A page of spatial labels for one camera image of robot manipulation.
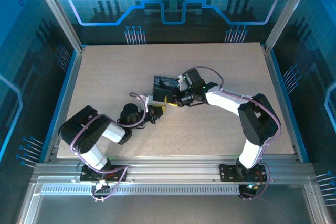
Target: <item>blue edge trim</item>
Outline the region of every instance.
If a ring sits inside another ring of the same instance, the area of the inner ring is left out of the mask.
[[[67,74],[65,75],[65,78],[64,78],[64,82],[63,82],[63,85],[62,85],[61,92],[60,92],[58,100],[57,100],[55,111],[54,111],[53,117],[51,119],[50,127],[49,127],[49,130],[48,130],[46,140],[45,140],[44,145],[43,145],[43,149],[42,149],[42,152],[41,152],[39,163],[43,163],[44,159],[47,155],[49,144],[50,144],[50,141],[51,141],[51,137],[53,135],[53,131],[54,131],[54,128],[55,128],[55,125],[56,125],[56,122],[57,122],[57,119],[58,119],[58,116],[59,116],[61,105],[62,105],[63,100],[64,100],[65,91],[67,89],[68,82],[69,82],[69,79],[70,79],[70,74],[71,74],[72,68],[73,68],[74,63],[75,63],[76,54],[77,54],[77,52],[74,50],[74,52],[72,54],[72,57],[71,57],[69,67],[68,67]]]
[[[303,162],[304,163],[309,163],[308,154],[307,154],[306,148],[304,146],[303,139],[302,139],[302,136],[301,136],[301,133],[300,133],[300,130],[299,130],[299,126],[298,126],[298,123],[295,119],[294,111],[293,111],[292,105],[290,103],[289,96],[288,96],[287,91],[286,91],[285,83],[283,82],[282,75],[281,75],[281,72],[280,72],[280,68],[279,68],[279,65],[278,65],[278,61],[275,57],[273,49],[271,50],[270,54],[271,54],[271,57],[272,57],[272,61],[273,61],[274,67],[275,67],[277,77],[279,79],[279,83],[280,83],[282,93],[284,94],[283,97],[285,98],[285,103],[286,103],[286,106],[288,108],[289,117],[290,117],[290,120],[291,120],[292,125],[293,125],[295,136],[297,138],[298,147],[300,149],[299,151],[302,155]]]

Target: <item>yellow object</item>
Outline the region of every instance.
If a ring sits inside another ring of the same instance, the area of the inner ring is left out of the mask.
[[[154,105],[154,107],[161,107],[162,108],[162,113],[166,112],[166,105]]]
[[[164,103],[169,104],[170,106],[178,107],[177,104],[174,104],[174,103],[168,103],[168,102],[167,102],[167,97],[164,97]]]

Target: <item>beige work surface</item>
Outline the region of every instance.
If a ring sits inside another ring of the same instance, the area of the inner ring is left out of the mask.
[[[291,154],[293,149],[275,90],[258,43],[87,46],[79,69],[68,118],[90,105],[118,119],[127,103],[141,105],[129,92],[151,93],[155,75],[177,78],[193,66],[214,68],[225,79],[224,88],[248,95],[263,93],[282,123],[282,136],[269,154]],[[200,69],[206,82],[220,83]],[[167,106],[156,125],[133,130],[124,145],[104,137],[97,143],[107,156],[232,155],[245,144],[239,117],[216,106]],[[58,157],[74,157],[61,142]]]

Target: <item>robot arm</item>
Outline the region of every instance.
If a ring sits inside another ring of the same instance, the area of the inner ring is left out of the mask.
[[[195,68],[183,73],[179,79],[156,76],[153,94],[154,99],[160,101],[164,97],[164,101],[171,105],[192,107],[208,104],[239,116],[246,137],[243,152],[237,160],[237,171],[241,177],[245,177],[244,174],[258,163],[265,142],[279,130],[279,120],[263,94],[244,96],[222,89],[216,83],[206,84]],[[277,119],[278,124],[266,110],[256,104],[268,110]]]
[[[145,111],[138,111],[135,104],[125,105],[119,122],[99,115],[96,110],[87,106],[63,124],[59,135],[90,168],[104,171],[110,169],[110,162],[96,146],[101,136],[115,143],[125,143],[132,136],[131,129],[135,128],[127,125],[135,125],[140,118],[144,118],[143,122],[150,121],[155,124],[164,112],[162,105],[166,103],[190,107],[200,104],[218,106],[240,118],[246,142],[236,165],[237,172],[244,178],[261,159],[265,142],[279,130],[280,124],[274,120],[277,119],[275,112],[264,95],[242,96],[224,90],[216,83],[206,84],[195,68],[183,73],[179,79],[155,76],[152,102],[159,106],[145,104]],[[269,113],[255,104],[263,106]]]
[[[243,152],[238,160],[246,169],[251,169],[260,160],[265,141],[274,136],[278,128],[275,123],[271,123],[271,125],[265,124],[265,118],[258,119],[255,115],[254,104],[251,104],[251,102],[243,100],[242,98],[238,98],[239,96],[241,97],[241,95],[235,94],[236,96],[232,96],[230,94],[232,94],[230,91],[221,90],[219,87],[213,87],[205,94],[205,96],[209,105],[221,107],[240,117],[243,132],[247,139]],[[266,105],[268,109],[271,109],[265,96],[259,94],[254,98],[249,98],[258,99],[260,97],[263,98],[264,105]]]

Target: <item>wire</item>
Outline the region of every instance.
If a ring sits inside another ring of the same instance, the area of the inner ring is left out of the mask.
[[[140,125],[143,122],[143,120],[145,120],[145,117],[146,117],[146,103],[143,101],[141,96],[139,96],[138,94],[133,93],[133,92],[130,93],[130,96],[134,97],[134,98],[138,98],[142,102],[142,104],[143,104],[143,115],[142,115],[142,118],[137,123],[133,123],[133,124],[122,124],[122,123],[118,123],[118,122],[114,121],[116,123],[116,125],[119,125],[121,127],[126,127],[126,128],[136,127],[136,126]]]
[[[249,194],[249,193],[242,193],[242,194],[245,194],[247,196],[250,196],[250,200],[260,198],[264,194],[264,192],[266,191],[267,187],[269,186],[269,182],[271,181],[271,171],[269,169],[269,166],[266,163],[260,163],[260,164],[265,165],[267,167],[268,179],[267,179],[265,187],[263,188],[263,190],[258,195],[255,196],[255,195],[252,195],[252,194]]]
[[[244,96],[244,95],[237,95],[237,94],[231,93],[231,92],[226,91],[226,90],[223,90],[223,89],[221,90],[221,92],[224,93],[224,94],[226,94],[226,95],[228,95],[228,96],[231,96],[231,97],[233,97],[233,98],[243,99],[243,100],[246,100],[246,101],[249,101],[249,102],[254,103],[256,106],[258,106],[258,107],[260,107],[262,110],[264,110],[264,111],[265,111],[265,112],[266,112],[266,113],[267,113],[267,114],[268,114],[268,115],[269,115],[269,116],[276,122],[276,124],[277,124],[277,126],[278,126],[278,133],[277,133],[277,135],[274,136],[273,138],[271,138],[271,139],[265,141],[264,146],[263,146],[263,148],[261,149],[261,152],[259,153],[259,155],[258,155],[258,157],[257,157],[257,158],[258,158],[258,163],[260,163],[260,161],[261,161],[261,157],[263,156],[263,154],[264,154],[264,152],[265,152],[267,146],[269,146],[269,144],[270,144],[271,142],[277,140],[277,139],[281,136],[281,123],[280,123],[279,119],[278,119],[272,112],[270,112],[269,109],[267,109],[265,106],[263,106],[263,105],[260,104],[259,102],[255,101],[255,100],[253,100],[253,99],[251,99],[251,98],[249,98],[249,97],[246,97],[246,96]],[[252,200],[252,199],[257,199],[257,198],[259,198],[261,195],[263,195],[264,192],[266,191],[267,187],[269,186],[269,182],[270,182],[270,180],[271,180],[271,178],[270,178],[271,175],[270,175],[270,169],[269,169],[269,166],[268,166],[266,163],[260,163],[260,164],[263,164],[263,165],[265,165],[265,166],[267,167],[267,169],[268,169],[268,180],[267,180],[267,182],[266,182],[265,187],[264,187],[263,190],[261,191],[261,193],[259,193],[257,196],[250,197],[250,200]]]
[[[121,167],[119,167],[119,168],[116,168],[116,169],[113,169],[113,170],[108,170],[108,171],[102,171],[102,170],[97,170],[97,169],[95,169],[94,167],[92,167],[90,164],[88,164],[87,162],[86,162],[86,160],[77,152],[77,150],[73,147],[74,146],[74,144],[77,142],[77,140],[78,140],[78,138],[83,134],[83,132],[95,121],[95,120],[97,120],[98,118],[100,118],[100,117],[102,117],[103,115],[102,114],[100,114],[100,115],[96,115],[94,118],[92,118],[78,133],[77,133],[77,135],[73,138],[73,140],[72,140],[72,142],[71,142],[71,144],[70,144],[70,149],[75,153],[75,154],[77,154],[77,156],[79,157],[79,159],[84,163],[84,164],[86,164],[88,167],[90,167],[93,171],[95,171],[95,172],[97,172],[97,173],[100,173],[100,174],[111,174],[111,173],[116,173],[116,172],[118,172],[118,171],[120,171],[120,170],[124,170],[123,171],[123,173],[122,173],[122,175],[121,175],[121,177],[120,177],[120,179],[119,179],[119,181],[118,181],[118,183],[115,185],[115,187],[114,187],[114,189],[111,191],[111,193],[108,195],[108,196],[106,196],[106,197],[104,197],[104,198],[102,198],[102,199],[98,199],[98,198],[96,198],[95,196],[94,196],[94,193],[91,195],[95,200],[104,200],[104,199],[107,199],[107,198],[109,198],[109,197],[111,197],[113,194],[114,194],[114,192],[116,191],[116,189],[118,188],[118,186],[119,186],[119,184],[120,184],[120,182],[122,181],[122,178],[125,176],[125,174],[126,174],[126,171],[127,171],[127,169],[128,169],[128,166],[127,165],[124,165],[124,166],[121,166]]]
[[[80,161],[77,166],[76,166],[76,171],[80,172],[80,170],[78,169],[78,167],[80,166],[80,164],[82,163],[82,161]]]
[[[220,73],[218,73],[216,70],[210,68],[210,67],[206,67],[206,66],[196,66],[196,67],[192,67],[192,68],[189,68],[186,72],[188,72],[189,70],[192,70],[193,68],[205,68],[205,69],[208,69],[208,70],[211,70],[212,72],[214,72],[216,75],[218,75],[220,77],[220,79],[222,80],[222,83],[220,84],[220,89],[222,89],[223,85],[224,85],[224,78],[221,76]]]
[[[140,125],[141,127],[136,127],[137,130],[143,130],[144,128],[146,128],[146,124],[145,123],[142,123]]]
[[[253,99],[251,99],[249,97],[246,97],[244,95],[237,95],[237,94],[231,93],[231,92],[229,92],[227,90],[224,90],[224,89],[222,89],[221,92],[224,93],[224,94],[226,94],[226,95],[228,95],[228,96],[231,96],[233,98],[243,99],[243,100],[246,100],[246,101],[254,103],[258,107],[260,107],[262,110],[264,110],[275,121],[275,123],[277,124],[277,126],[278,126],[278,133],[273,138],[265,141],[264,146],[262,147],[261,152],[258,155],[258,160],[260,161],[262,155],[264,154],[264,152],[265,152],[265,150],[267,148],[267,146],[269,146],[269,144],[271,142],[277,140],[281,136],[281,123],[280,123],[279,119],[277,119],[277,117],[272,112],[270,112],[265,106],[263,106],[261,103],[255,101],[255,100],[253,100]]]
[[[107,196],[104,196],[104,197],[101,197],[101,198],[97,198],[97,197],[95,196],[95,193],[97,193],[97,191],[95,191],[95,192],[93,192],[92,195],[91,195],[92,198],[94,198],[95,200],[101,200],[101,201],[104,201],[105,199],[110,198],[110,197],[116,192],[116,190],[118,189],[119,184],[120,184],[120,182],[122,181],[122,178],[125,176],[125,174],[126,174],[126,172],[127,172],[127,169],[128,169],[128,166],[125,167],[124,172],[123,172],[122,175],[120,176],[119,181],[118,181],[118,182],[116,183],[116,185],[113,187],[113,190],[111,189],[110,193],[109,193]]]

